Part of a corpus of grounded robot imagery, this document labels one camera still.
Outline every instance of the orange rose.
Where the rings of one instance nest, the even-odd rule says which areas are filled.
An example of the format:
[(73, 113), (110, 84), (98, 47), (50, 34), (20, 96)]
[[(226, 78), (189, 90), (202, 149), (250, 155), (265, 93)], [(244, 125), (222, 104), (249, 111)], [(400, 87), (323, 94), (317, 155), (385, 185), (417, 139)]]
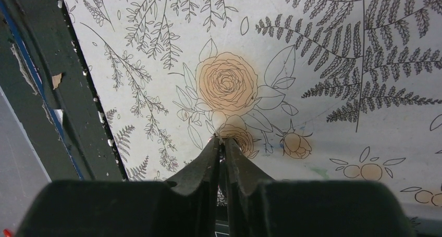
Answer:
[(226, 123), (221, 126), (219, 135), (222, 138), (234, 138), (243, 155), (247, 158), (254, 158), (258, 151), (253, 151), (253, 137), (246, 131), (244, 121), (239, 116), (231, 116)]
[(244, 115), (253, 108), (258, 76), (242, 57), (222, 53), (197, 66), (197, 94), (212, 110), (227, 116)]
[(305, 159), (312, 151), (305, 137), (295, 133), (286, 134), (281, 142), (284, 144), (284, 153), (295, 159)]

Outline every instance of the blue strip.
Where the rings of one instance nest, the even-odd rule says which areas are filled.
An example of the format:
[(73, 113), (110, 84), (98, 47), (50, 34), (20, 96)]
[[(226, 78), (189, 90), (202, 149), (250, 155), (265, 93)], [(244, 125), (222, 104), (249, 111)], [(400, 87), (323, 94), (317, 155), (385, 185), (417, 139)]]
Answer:
[(43, 98), (43, 102), (44, 102), (45, 106), (48, 108), (49, 113), (51, 114), (52, 120), (55, 123), (55, 127), (57, 128), (58, 134), (60, 135), (60, 137), (63, 141), (63, 145), (65, 146), (65, 149), (66, 149), (66, 151), (69, 155), (69, 158), (73, 164), (73, 168), (75, 169), (75, 171), (78, 174), (78, 177), (82, 181), (82, 180), (84, 180), (84, 177), (81, 174), (80, 168), (78, 167), (77, 163), (75, 162), (74, 158), (72, 157), (70, 150), (66, 146), (65, 137), (63, 134), (63, 128), (62, 128), (60, 122), (58, 121), (58, 118), (55, 115), (55, 112), (52, 109), (50, 109), (49, 105), (47, 104), (46, 96), (44, 95), (43, 84), (38, 76), (37, 70), (35, 69), (34, 64), (32, 63), (32, 60), (29, 57), (28, 51), (26, 50), (26, 47), (23, 43), (23, 40), (21, 39), (20, 33), (19, 33), (17, 27), (15, 26), (14, 21), (12, 20), (11, 16), (7, 12), (5, 5), (3, 4), (3, 2), (1, 0), (0, 0), (0, 10), (4, 14), (6, 22), (8, 23), (9, 28), (11, 29), (11, 32), (12, 32), (12, 34), (15, 38), (15, 41), (17, 43), (17, 46), (20, 49), (20, 52), (21, 52), (24, 60), (26, 61), (26, 64), (28, 65), (28, 68), (32, 74), (33, 79), (34, 79), (34, 82), (36, 83), (37, 88), (39, 89), (39, 92)]

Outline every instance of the white paint speck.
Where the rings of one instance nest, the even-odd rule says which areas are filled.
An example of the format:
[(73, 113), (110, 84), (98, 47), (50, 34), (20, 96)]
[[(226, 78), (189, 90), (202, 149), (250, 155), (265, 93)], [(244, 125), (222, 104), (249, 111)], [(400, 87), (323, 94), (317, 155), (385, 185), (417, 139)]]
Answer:
[(100, 119), (100, 122), (101, 122), (101, 123), (104, 123), (104, 114), (98, 112), (98, 117), (99, 117), (99, 119)]

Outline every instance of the gray surface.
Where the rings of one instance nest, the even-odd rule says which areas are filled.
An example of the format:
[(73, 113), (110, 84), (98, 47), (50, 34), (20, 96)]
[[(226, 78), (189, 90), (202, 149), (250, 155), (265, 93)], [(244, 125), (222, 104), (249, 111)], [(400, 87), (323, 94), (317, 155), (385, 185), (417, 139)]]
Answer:
[(0, 156), (0, 231), (15, 231), (49, 176), (1, 88)]

